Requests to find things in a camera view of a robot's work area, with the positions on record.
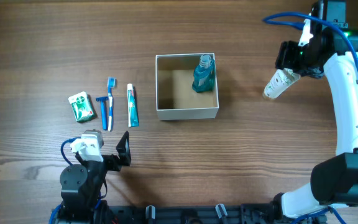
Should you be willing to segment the white lotion tube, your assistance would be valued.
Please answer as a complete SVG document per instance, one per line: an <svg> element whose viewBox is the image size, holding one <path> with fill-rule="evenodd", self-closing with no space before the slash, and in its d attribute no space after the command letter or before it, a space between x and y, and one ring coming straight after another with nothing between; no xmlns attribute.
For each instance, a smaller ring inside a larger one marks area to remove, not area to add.
<svg viewBox="0 0 358 224"><path fill-rule="evenodd" d="M266 99L276 99L300 78L301 76L295 73L292 69L277 69L273 77L265 86L262 96Z"/></svg>

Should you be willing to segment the green white soap box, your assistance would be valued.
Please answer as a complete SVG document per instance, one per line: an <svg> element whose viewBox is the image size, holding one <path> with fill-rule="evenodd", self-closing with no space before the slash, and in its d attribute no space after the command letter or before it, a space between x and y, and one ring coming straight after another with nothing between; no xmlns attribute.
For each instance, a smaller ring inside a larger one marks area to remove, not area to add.
<svg viewBox="0 0 358 224"><path fill-rule="evenodd" d="M82 91L68 97L76 122L84 123L96 117L87 92Z"/></svg>

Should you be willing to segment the blue mouthwash bottle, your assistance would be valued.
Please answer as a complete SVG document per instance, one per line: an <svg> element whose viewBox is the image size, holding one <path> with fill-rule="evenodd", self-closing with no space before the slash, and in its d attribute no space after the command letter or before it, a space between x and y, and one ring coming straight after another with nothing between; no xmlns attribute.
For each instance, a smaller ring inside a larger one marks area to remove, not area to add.
<svg viewBox="0 0 358 224"><path fill-rule="evenodd" d="M193 72L192 89L197 92L211 91L214 85L214 69L215 61L208 55L204 54L200 57L199 65Z"/></svg>

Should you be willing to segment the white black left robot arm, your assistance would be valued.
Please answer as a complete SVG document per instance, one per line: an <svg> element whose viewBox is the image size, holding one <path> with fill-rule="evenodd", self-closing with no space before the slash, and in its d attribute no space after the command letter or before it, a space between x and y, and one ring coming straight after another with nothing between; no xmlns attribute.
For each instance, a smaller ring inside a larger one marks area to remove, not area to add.
<svg viewBox="0 0 358 224"><path fill-rule="evenodd" d="M131 164L129 133L126 131L118 142L117 155L102 155L103 145L98 130L87 130L62 143L60 152L68 163L60 174L63 201L53 210L49 224L119 222L101 189L107 186L107 172L119 172Z"/></svg>

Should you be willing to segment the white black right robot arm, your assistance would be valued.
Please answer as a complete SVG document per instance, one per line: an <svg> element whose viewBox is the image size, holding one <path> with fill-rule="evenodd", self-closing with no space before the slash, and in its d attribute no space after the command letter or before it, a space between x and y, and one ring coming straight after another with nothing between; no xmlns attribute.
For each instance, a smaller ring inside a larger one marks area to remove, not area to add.
<svg viewBox="0 0 358 224"><path fill-rule="evenodd" d="M358 207L358 30L315 34L308 43L283 42L277 71L264 95L276 98L300 77L326 77L337 127L336 155L318 165L309 183L275 196L277 220L300 218L330 207Z"/></svg>

